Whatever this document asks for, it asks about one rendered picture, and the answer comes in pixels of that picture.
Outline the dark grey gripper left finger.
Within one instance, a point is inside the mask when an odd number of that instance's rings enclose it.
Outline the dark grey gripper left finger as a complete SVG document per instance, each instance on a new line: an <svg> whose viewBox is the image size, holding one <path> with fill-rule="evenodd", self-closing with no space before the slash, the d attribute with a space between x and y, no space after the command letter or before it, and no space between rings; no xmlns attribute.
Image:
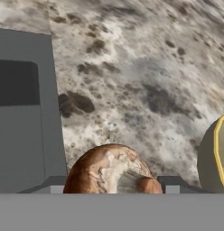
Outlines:
<svg viewBox="0 0 224 231"><path fill-rule="evenodd" d="M41 185L23 190L22 194L62 194L66 179L66 176L50 176Z"/></svg>

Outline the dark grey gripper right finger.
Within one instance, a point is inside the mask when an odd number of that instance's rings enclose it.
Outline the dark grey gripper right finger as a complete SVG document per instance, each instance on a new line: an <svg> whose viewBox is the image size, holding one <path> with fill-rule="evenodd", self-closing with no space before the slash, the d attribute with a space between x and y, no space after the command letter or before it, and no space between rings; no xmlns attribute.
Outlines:
<svg viewBox="0 0 224 231"><path fill-rule="evenodd" d="M157 179L161 183L164 194L208 194L207 190L189 185L180 176L158 176Z"/></svg>

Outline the grey bowl with yellow rim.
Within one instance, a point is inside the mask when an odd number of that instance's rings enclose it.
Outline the grey bowl with yellow rim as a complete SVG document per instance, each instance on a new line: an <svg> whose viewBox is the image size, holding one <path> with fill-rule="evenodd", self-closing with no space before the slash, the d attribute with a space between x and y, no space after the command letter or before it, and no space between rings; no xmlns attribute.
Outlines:
<svg viewBox="0 0 224 231"><path fill-rule="evenodd" d="M205 132L198 150L197 169L203 189L224 193L224 115Z"/></svg>

